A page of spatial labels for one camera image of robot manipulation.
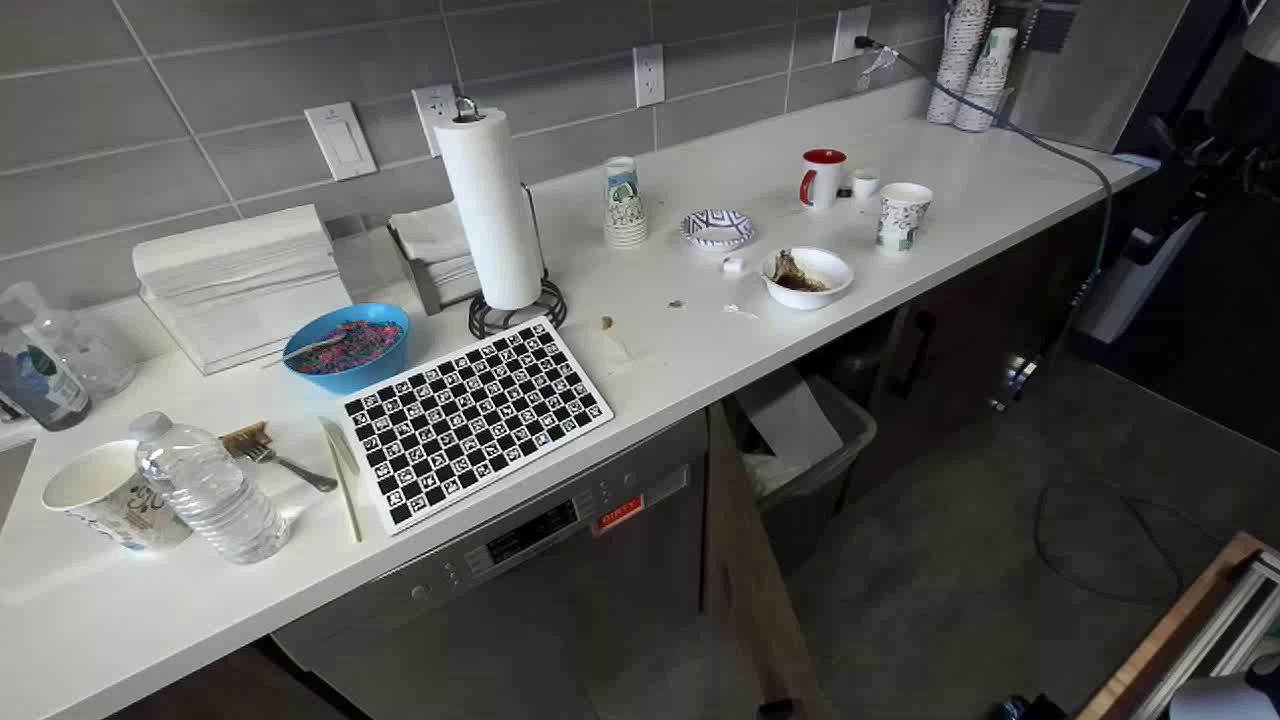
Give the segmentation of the white patterned paper cup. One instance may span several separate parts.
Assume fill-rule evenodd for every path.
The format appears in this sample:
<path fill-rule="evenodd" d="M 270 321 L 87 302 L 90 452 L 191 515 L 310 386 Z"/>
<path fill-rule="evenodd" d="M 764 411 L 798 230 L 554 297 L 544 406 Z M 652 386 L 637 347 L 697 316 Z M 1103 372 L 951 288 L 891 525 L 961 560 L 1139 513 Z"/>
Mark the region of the white patterned paper cup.
<path fill-rule="evenodd" d="M 915 234 L 927 217 L 931 188 L 927 186 L 885 186 L 878 188 L 878 230 L 875 230 L 875 249 L 878 253 L 906 253 L 915 244 Z"/>

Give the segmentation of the metal napkin holder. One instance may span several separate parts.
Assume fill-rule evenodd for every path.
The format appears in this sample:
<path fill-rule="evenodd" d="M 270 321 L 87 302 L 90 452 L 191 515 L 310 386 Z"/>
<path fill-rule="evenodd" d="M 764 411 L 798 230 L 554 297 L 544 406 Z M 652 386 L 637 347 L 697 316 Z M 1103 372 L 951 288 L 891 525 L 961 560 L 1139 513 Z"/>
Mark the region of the metal napkin holder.
<path fill-rule="evenodd" d="M 394 214 L 388 230 L 411 269 L 418 303 L 427 312 L 470 302 L 480 293 L 470 253 L 453 203 Z"/>

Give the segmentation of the wooden cabinet door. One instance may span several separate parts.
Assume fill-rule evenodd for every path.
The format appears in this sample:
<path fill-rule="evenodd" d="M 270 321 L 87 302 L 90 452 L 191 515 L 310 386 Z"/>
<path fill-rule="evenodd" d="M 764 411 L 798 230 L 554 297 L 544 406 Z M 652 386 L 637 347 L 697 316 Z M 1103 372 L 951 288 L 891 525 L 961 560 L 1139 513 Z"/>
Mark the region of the wooden cabinet door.
<path fill-rule="evenodd" d="M 733 630 L 760 691 L 760 720 L 828 720 L 754 489 L 721 410 L 707 411 L 703 609 Z"/>

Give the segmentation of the wooden chopsticks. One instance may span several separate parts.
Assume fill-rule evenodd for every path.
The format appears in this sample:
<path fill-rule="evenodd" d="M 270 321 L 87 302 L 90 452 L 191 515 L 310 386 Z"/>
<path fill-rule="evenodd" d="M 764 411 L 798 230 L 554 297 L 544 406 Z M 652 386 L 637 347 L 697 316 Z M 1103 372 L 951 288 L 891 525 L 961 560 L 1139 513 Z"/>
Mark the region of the wooden chopsticks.
<path fill-rule="evenodd" d="M 362 525 L 359 525 L 359 513 L 356 513 L 356 501 L 350 501 L 350 449 L 348 449 L 343 431 L 333 422 L 318 422 L 318 429 L 328 435 L 328 452 L 333 452 L 333 463 L 337 463 L 337 484 L 340 484 L 340 501 L 343 501 L 343 515 L 348 515 L 350 539 L 362 546 Z"/>

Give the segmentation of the metal fork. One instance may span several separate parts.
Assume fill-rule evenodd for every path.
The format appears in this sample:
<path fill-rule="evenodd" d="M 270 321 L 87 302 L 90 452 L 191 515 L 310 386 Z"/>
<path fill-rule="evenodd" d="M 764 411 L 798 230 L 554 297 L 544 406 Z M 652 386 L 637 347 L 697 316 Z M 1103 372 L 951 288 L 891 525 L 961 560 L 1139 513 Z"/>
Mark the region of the metal fork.
<path fill-rule="evenodd" d="M 249 429 L 229 431 L 229 435 L 223 435 L 223 449 L 229 449 L 231 455 L 239 455 L 239 459 L 278 463 L 278 467 L 286 467 L 297 481 L 302 481 L 302 484 L 314 489 L 314 494 L 333 494 L 333 489 L 337 489 L 333 476 L 310 471 L 310 467 L 278 455 L 278 452 L 274 452 L 274 439 L 270 439 L 270 431 L 268 431 L 263 426 L 249 426 Z"/>

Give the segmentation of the red and white mug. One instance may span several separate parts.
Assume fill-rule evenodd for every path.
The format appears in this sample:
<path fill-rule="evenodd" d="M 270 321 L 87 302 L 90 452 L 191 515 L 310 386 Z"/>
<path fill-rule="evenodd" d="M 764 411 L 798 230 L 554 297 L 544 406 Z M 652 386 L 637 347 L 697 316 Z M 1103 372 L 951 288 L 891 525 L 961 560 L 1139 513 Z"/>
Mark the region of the red and white mug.
<path fill-rule="evenodd" d="M 809 147 L 798 172 L 798 203 L 809 214 L 828 214 L 841 196 L 846 155 L 841 147 Z"/>

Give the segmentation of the grey trash bin with bag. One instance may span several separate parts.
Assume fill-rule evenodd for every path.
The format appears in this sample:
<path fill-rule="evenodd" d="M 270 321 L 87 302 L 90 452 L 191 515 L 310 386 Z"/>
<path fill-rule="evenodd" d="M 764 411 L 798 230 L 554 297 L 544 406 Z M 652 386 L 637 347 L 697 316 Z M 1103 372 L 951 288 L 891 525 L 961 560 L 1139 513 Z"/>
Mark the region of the grey trash bin with bag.
<path fill-rule="evenodd" d="M 831 379 L 777 372 L 733 397 L 742 417 L 742 463 L 777 533 L 819 533 L 843 481 L 875 439 L 875 422 Z"/>

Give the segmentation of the black white checkered mat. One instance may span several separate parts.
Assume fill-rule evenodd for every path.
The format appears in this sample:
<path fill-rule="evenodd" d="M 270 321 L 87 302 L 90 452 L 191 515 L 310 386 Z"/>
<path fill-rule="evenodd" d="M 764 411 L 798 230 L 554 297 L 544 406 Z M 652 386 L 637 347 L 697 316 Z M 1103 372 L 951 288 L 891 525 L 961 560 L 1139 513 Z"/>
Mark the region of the black white checkered mat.
<path fill-rule="evenodd" d="M 612 422 L 551 321 L 527 321 L 343 401 L 391 533 Z"/>

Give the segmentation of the blue bowl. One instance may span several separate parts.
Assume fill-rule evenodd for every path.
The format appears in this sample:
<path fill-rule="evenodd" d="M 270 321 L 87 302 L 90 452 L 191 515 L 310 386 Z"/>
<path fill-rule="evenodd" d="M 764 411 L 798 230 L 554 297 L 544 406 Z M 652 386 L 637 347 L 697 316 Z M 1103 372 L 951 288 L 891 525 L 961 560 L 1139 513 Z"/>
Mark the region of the blue bowl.
<path fill-rule="evenodd" d="M 394 303 L 348 303 L 314 316 L 285 343 L 285 367 L 323 392 L 356 392 L 408 365 L 411 321 Z"/>

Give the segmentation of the small white cup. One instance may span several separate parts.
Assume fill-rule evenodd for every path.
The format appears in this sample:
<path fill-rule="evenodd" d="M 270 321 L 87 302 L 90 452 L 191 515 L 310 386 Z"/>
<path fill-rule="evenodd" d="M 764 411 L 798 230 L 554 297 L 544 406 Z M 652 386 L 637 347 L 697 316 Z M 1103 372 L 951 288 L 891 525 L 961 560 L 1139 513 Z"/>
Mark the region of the small white cup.
<path fill-rule="evenodd" d="M 875 172 L 851 177 L 851 199 L 857 203 L 871 203 L 875 196 L 878 196 L 878 177 Z"/>

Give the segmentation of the clear plastic water bottle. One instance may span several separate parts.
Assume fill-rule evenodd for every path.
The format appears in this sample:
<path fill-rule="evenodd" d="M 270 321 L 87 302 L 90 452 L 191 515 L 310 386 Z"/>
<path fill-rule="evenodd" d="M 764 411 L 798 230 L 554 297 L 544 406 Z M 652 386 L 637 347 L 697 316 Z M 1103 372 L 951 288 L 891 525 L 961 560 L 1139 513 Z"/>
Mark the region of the clear plastic water bottle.
<path fill-rule="evenodd" d="M 256 563 L 285 547 L 274 504 L 212 431 L 145 411 L 133 435 L 140 476 L 223 560 Z"/>

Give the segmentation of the small upside-down paper cup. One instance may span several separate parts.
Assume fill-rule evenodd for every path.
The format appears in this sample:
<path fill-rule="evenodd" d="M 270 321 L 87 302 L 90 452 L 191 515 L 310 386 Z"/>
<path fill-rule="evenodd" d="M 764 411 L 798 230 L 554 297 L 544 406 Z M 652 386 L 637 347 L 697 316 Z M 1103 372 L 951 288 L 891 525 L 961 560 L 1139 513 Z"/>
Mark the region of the small upside-down paper cup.
<path fill-rule="evenodd" d="M 642 230 L 642 196 L 641 172 L 632 155 L 612 155 L 602 164 L 602 242 L 612 249 L 641 249 L 646 238 Z"/>

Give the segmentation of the white paper towel roll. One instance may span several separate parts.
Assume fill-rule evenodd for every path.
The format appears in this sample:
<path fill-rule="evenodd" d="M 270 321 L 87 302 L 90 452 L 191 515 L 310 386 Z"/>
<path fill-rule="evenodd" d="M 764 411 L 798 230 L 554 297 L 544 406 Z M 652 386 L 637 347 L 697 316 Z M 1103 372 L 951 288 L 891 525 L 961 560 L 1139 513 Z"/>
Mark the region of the white paper towel roll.
<path fill-rule="evenodd" d="M 508 115 L 470 107 L 441 125 L 434 146 L 483 303 L 499 312 L 527 308 L 540 297 L 544 266 Z"/>

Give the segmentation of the stack of paper cups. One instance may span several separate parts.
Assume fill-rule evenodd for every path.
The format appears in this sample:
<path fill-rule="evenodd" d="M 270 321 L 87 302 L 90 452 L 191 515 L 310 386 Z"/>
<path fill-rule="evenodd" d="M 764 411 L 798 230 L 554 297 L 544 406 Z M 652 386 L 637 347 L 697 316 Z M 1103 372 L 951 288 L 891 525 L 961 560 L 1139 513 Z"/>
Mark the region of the stack of paper cups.
<path fill-rule="evenodd" d="M 943 53 L 927 99 L 931 125 L 951 125 L 968 106 L 993 106 L 993 88 L 968 88 L 988 35 L 993 0 L 954 0 L 943 16 Z"/>

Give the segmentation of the stainless dishwasher front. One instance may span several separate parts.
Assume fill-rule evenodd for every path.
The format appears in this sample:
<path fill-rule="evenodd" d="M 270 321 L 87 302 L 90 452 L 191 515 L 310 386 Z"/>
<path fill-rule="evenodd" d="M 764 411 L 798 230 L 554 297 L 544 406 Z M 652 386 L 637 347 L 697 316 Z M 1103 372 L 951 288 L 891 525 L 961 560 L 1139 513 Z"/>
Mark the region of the stainless dishwasher front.
<path fill-rule="evenodd" d="M 588 720 L 699 614 L 707 426 L 686 417 L 274 634 L 367 720 Z"/>

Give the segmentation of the clear plastic container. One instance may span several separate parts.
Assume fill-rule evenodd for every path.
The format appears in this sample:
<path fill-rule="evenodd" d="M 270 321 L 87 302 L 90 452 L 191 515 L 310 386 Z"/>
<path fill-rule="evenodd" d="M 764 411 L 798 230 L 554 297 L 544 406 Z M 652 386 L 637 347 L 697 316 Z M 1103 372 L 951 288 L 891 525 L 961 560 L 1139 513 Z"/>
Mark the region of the clear plastic container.
<path fill-rule="evenodd" d="M 113 326 L 52 308 L 31 282 L 0 293 L 0 401 L 19 417 L 70 429 L 133 375 L 134 352 Z"/>

